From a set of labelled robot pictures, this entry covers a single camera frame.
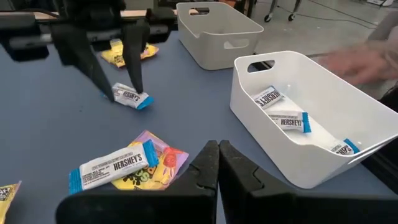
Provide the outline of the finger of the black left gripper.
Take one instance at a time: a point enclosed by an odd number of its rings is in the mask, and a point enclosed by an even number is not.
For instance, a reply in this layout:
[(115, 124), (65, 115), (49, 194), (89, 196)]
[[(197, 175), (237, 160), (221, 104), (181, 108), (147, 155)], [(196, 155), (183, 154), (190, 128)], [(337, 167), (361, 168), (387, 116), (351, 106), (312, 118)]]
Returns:
[(110, 101), (114, 101), (111, 85), (93, 54), (86, 31), (71, 24), (57, 24), (50, 26), (50, 33), (62, 64), (79, 69)]
[(129, 78), (138, 94), (144, 91), (141, 70), (141, 53), (150, 34), (147, 22), (137, 21), (122, 28), (123, 59)]

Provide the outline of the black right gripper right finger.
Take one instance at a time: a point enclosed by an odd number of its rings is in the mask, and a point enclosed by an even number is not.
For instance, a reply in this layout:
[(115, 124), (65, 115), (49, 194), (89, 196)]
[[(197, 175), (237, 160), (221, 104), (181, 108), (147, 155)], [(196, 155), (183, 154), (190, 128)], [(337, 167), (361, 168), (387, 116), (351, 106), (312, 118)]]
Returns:
[(219, 143), (219, 185), (227, 224), (293, 224), (295, 190), (239, 152)]

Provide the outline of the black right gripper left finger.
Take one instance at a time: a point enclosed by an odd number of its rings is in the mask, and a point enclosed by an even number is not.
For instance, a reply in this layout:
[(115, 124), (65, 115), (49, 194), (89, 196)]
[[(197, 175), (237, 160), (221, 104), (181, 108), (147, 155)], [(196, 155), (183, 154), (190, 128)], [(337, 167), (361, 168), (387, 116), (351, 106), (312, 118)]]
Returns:
[(220, 149), (208, 141), (186, 171), (170, 186), (173, 224), (215, 224)]

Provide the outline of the yellow pink candy pack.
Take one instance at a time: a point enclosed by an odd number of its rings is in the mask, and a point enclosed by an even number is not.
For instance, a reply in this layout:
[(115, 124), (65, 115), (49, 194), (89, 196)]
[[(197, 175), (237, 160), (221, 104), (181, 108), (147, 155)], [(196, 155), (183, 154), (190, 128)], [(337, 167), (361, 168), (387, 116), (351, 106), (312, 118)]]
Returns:
[(189, 153), (169, 146), (148, 130), (143, 131), (129, 146), (151, 140), (154, 144), (159, 164), (112, 181), (119, 190), (164, 190), (176, 178)]
[(11, 206), (14, 197), (19, 190), (21, 181), (16, 184), (10, 184), (0, 187), (0, 224), (5, 223), (6, 213)]

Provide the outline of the white blue Hershey's bar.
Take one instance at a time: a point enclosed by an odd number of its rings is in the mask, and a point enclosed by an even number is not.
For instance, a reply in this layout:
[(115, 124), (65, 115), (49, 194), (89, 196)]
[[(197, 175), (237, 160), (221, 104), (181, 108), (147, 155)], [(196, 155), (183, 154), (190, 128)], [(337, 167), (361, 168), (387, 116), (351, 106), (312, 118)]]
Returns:
[(93, 189), (146, 167), (159, 164), (154, 143), (148, 140), (82, 164), (69, 173), (69, 194)]
[(359, 153), (359, 148), (348, 138), (336, 140), (330, 147), (330, 151), (340, 155), (353, 155)]
[(144, 109), (154, 102), (154, 98), (149, 96), (146, 92), (138, 94), (133, 87), (122, 83), (115, 83), (112, 87), (112, 91), (115, 102), (137, 110)]
[(252, 96), (254, 102), (262, 109), (266, 109), (283, 98), (283, 94), (273, 86), (267, 87), (264, 91)]
[(268, 111), (266, 113), (282, 130), (297, 130), (311, 133), (308, 113), (304, 111)]

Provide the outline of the wooden side board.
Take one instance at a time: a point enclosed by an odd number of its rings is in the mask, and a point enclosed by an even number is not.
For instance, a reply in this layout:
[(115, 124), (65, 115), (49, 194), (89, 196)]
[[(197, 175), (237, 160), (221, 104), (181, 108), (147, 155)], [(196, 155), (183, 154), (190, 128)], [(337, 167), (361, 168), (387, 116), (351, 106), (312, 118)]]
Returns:
[[(55, 19), (56, 16), (59, 15), (57, 12), (52, 12), (53, 15), (50, 15), (48, 12), (39, 12), (35, 11), (34, 15), (37, 20), (46, 20), (46, 19)], [(121, 11), (122, 17), (144, 17), (146, 15), (146, 10), (138, 10), (138, 11)]]

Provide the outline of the light grey plastic bin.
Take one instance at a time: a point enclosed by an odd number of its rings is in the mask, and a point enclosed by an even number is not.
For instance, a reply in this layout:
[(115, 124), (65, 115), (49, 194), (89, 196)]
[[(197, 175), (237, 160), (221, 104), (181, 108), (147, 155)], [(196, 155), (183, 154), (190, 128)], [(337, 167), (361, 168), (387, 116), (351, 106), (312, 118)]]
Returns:
[(238, 57), (254, 53), (263, 26), (223, 2), (176, 5), (179, 39), (205, 70), (234, 67)]

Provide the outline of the white plastic bin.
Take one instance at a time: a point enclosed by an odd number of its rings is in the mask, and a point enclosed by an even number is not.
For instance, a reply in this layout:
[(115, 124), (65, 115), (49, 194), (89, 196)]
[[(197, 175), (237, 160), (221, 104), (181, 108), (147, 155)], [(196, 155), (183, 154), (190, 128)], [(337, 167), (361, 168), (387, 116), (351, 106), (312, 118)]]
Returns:
[[(284, 131), (268, 117), (252, 96), (269, 86), (284, 96), (275, 109), (307, 112), (312, 132)], [(398, 138), (398, 113), (293, 51), (238, 57), (230, 108), (284, 177), (303, 189), (354, 167)], [(359, 153), (330, 151), (336, 140), (346, 138)]]

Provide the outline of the person's hand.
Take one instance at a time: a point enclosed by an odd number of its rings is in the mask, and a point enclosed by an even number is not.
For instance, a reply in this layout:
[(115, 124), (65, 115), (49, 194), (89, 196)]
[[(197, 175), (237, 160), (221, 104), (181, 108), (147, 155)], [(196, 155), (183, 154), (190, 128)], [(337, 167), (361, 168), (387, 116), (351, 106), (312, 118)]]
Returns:
[(352, 85), (398, 79), (398, 40), (372, 40), (330, 52), (319, 64)]

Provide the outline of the black aluminium table frame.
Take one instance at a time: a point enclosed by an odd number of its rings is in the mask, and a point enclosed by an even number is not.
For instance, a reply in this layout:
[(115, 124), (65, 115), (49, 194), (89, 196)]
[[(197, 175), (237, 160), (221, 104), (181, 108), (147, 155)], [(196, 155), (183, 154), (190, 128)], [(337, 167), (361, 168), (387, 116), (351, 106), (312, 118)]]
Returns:
[(398, 195), (398, 138), (362, 161), (362, 165)]

